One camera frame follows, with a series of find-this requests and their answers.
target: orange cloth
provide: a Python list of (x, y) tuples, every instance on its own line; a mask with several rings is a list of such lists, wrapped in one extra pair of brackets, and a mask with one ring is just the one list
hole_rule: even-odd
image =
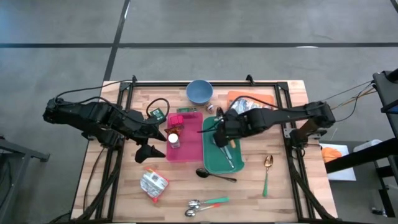
[(324, 147), (322, 149), (322, 157), (323, 157), (323, 161), (326, 162), (330, 162), (332, 160), (335, 160), (337, 158), (341, 157), (341, 152), (337, 151), (337, 149), (333, 149), (330, 147)]

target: blue bowl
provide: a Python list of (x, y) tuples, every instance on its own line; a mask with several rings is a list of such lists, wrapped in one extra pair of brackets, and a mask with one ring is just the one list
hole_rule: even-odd
[(205, 80), (194, 80), (187, 86), (187, 97), (196, 105), (204, 105), (211, 99), (213, 87)]

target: pink tray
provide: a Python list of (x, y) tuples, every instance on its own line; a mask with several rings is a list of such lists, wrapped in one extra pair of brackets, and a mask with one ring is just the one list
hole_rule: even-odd
[(173, 149), (167, 141), (166, 159), (169, 162), (203, 161), (202, 134), (197, 133), (202, 128), (202, 113), (170, 113), (167, 117), (167, 128), (172, 127), (170, 117), (176, 115), (183, 115), (184, 118), (184, 129), (179, 136), (181, 146)]

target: gold spoon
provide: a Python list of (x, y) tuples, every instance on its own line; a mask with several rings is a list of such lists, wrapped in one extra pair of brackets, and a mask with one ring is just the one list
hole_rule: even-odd
[(266, 173), (266, 183), (264, 184), (264, 190), (262, 191), (262, 196), (266, 197), (268, 194), (268, 169), (272, 166), (274, 163), (274, 158), (272, 155), (269, 155), (266, 157), (266, 161), (264, 162), (264, 167), (267, 169)]

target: green handle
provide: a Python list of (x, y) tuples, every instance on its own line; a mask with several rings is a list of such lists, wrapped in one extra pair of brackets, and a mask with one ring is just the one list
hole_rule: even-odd
[(207, 200), (205, 203), (221, 203), (221, 202), (229, 202), (229, 197), (211, 199)]
[(266, 183), (264, 184), (264, 190), (262, 191), (262, 196), (266, 197), (268, 195), (268, 172), (266, 174)]

